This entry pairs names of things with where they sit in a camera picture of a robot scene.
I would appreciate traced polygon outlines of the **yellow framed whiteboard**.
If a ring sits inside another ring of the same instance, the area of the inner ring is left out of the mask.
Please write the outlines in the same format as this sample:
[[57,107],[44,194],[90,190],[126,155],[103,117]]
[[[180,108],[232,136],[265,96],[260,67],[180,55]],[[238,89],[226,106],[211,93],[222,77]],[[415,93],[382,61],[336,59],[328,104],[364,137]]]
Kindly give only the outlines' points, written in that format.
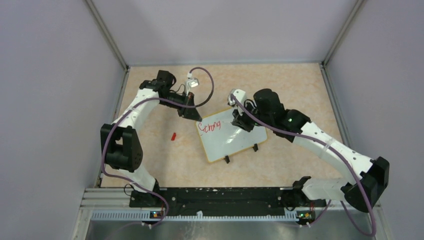
[[226,155],[252,149],[268,139],[266,129],[256,126],[251,132],[233,126],[233,109],[227,108],[195,122],[206,159],[209,163],[223,160]]

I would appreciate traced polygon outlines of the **red marker cap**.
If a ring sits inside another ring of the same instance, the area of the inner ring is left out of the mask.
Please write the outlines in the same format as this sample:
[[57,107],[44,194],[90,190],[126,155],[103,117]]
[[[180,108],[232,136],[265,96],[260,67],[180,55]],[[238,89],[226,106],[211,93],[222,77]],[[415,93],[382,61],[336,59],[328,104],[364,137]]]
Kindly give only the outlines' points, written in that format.
[[174,140],[176,139],[176,136],[177,136],[177,134],[174,132],[174,133],[172,134],[171,141],[174,141]]

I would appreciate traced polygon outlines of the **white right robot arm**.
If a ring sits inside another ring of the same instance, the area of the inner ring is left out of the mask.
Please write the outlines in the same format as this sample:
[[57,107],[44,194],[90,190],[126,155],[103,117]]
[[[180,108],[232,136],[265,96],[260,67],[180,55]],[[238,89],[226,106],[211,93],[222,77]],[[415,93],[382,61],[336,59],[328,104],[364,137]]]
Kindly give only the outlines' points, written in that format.
[[232,125],[251,132],[265,127],[276,136],[301,146],[336,169],[341,178],[303,177],[293,183],[293,200],[307,206],[313,200],[346,202],[368,213],[389,183],[390,163],[379,156],[372,159],[325,133],[307,115],[285,108],[279,95],[269,88],[257,91],[252,99],[245,91],[233,89],[227,99],[233,110]]

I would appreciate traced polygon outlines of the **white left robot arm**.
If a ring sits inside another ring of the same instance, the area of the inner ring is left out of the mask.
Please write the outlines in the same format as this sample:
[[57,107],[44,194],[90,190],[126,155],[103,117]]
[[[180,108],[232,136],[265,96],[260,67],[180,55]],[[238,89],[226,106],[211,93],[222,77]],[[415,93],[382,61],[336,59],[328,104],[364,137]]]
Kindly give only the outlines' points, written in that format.
[[102,172],[112,176],[106,172],[106,166],[119,171],[118,178],[142,192],[141,200],[149,207],[160,202],[161,194],[154,189],[157,180],[142,165],[144,152],[138,131],[158,105],[175,109],[181,118],[202,121],[194,93],[189,91],[188,86],[182,93],[177,93],[172,89],[175,83],[176,77],[172,73],[159,70],[155,79],[144,80],[140,84],[135,98],[123,114],[100,129]]

